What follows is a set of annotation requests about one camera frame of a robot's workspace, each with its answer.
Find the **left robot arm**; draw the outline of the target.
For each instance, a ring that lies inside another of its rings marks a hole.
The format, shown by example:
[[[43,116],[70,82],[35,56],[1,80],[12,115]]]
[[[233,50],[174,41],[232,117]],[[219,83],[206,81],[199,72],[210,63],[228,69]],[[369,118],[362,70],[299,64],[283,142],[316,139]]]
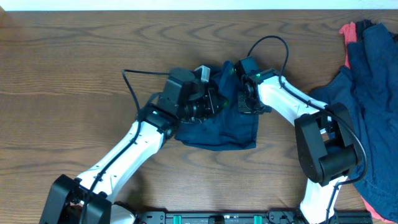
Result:
[[[173,68],[161,92],[137,107],[130,130],[99,162],[51,186],[41,223],[134,223],[137,215],[115,199],[138,168],[170,139],[182,121],[217,114],[227,102],[210,68]]]

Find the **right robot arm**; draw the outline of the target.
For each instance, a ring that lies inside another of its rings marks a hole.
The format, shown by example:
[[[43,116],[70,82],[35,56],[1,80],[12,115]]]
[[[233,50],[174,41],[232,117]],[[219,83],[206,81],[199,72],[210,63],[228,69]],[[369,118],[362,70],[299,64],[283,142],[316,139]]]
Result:
[[[315,100],[292,86],[275,69],[261,70],[252,57],[234,65],[242,89],[242,114],[278,112],[295,129],[300,166],[307,176],[296,223],[336,223],[334,210],[340,188],[349,175],[367,163],[346,106]]]

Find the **navy blue shorts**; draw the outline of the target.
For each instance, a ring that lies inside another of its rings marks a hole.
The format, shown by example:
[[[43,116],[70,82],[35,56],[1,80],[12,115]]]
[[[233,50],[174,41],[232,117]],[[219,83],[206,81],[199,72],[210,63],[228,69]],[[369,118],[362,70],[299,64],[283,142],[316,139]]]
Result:
[[[222,67],[207,65],[211,81],[218,87],[218,93],[228,103],[217,114],[207,119],[196,119],[180,123],[175,139],[183,144],[211,151],[245,150],[256,147],[259,116],[241,114],[238,111],[240,81],[232,61],[225,61]]]

